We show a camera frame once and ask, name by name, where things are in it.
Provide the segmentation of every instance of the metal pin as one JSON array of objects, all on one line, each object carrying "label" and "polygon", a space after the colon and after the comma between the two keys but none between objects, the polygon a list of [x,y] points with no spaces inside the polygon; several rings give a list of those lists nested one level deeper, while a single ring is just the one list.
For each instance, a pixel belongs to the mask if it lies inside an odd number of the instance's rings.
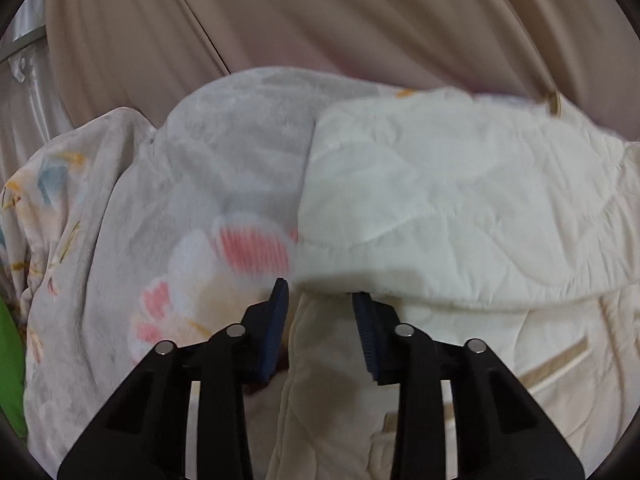
[{"label": "metal pin", "polygon": [[156,353],[160,355],[167,355],[174,350],[174,343],[172,341],[161,341],[156,345]]},{"label": "metal pin", "polygon": [[481,354],[486,350],[486,343],[482,339],[470,339],[466,345],[474,354]]},{"label": "metal pin", "polygon": [[411,337],[415,333],[414,327],[412,327],[411,325],[407,325],[406,323],[396,325],[394,331],[400,337]]},{"label": "metal pin", "polygon": [[240,323],[230,325],[226,328],[226,334],[229,337],[240,337],[240,336],[243,336],[245,332],[246,332],[246,328],[244,327],[244,325],[241,325]]}]

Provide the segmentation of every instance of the quilted fabric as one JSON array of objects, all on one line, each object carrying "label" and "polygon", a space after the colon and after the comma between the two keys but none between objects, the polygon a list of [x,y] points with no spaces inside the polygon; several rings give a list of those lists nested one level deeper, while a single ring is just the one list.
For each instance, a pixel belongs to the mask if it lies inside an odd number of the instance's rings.
[{"label": "quilted fabric", "polygon": [[[436,340],[485,339],[592,472],[640,404],[639,145],[564,99],[552,116],[453,89],[398,97],[316,125],[268,479],[389,476],[398,390],[366,373],[344,295],[359,290]],[[449,416],[450,478],[454,443]]]}]

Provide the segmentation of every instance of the pink patch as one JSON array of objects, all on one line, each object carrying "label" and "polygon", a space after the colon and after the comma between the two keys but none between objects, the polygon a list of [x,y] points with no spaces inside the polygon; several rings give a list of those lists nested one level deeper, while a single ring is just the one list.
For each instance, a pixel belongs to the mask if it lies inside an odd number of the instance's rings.
[{"label": "pink patch", "polygon": [[162,341],[162,332],[157,326],[150,323],[138,323],[136,325],[136,336],[140,341],[146,341],[152,345]]},{"label": "pink patch", "polygon": [[289,272],[289,251],[275,236],[252,227],[222,228],[219,233],[229,267],[245,274]]},{"label": "pink patch", "polygon": [[156,320],[163,319],[169,306],[169,285],[167,282],[158,282],[155,286],[144,290],[142,301],[151,317]]}]

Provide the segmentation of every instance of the green fabric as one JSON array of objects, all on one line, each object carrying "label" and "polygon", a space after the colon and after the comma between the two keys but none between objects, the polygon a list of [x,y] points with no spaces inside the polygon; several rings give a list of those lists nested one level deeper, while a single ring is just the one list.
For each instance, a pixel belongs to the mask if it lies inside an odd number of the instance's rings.
[{"label": "green fabric", "polygon": [[24,346],[6,305],[0,300],[0,406],[21,438],[27,436],[24,393]]}]

